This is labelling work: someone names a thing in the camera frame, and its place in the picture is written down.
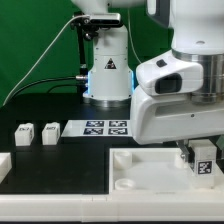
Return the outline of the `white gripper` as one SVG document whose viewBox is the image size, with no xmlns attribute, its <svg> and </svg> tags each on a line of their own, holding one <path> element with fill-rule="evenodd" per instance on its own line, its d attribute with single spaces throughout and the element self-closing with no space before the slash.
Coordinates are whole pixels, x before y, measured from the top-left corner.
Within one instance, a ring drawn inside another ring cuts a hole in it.
<svg viewBox="0 0 224 224">
<path fill-rule="evenodd" d="M 194 151 L 187 139 L 224 134 L 224 102 L 194 104 L 187 94 L 151 97 L 141 87 L 132 96 L 130 126 L 138 144 L 177 141 L 180 157 L 194 169 Z M 224 160 L 224 135 L 216 141 Z"/>
</svg>

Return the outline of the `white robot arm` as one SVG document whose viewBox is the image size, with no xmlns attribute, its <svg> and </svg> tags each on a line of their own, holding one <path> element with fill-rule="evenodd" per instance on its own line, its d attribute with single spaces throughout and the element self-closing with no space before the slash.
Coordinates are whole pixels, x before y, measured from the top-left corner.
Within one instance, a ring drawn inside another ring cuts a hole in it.
<svg viewBox="0 0 224 224">
<path fill-rule="evenodd" d="M 224 133 L 224 0 L 71 0 L 95 34 L 84 99 L 107 106 L 129 100 L 133 139 L 193 141 Z M 171 49 L 131 72 L 127 29 L 110 7 L 147 5 L 174 31 Z"/>
</svg>

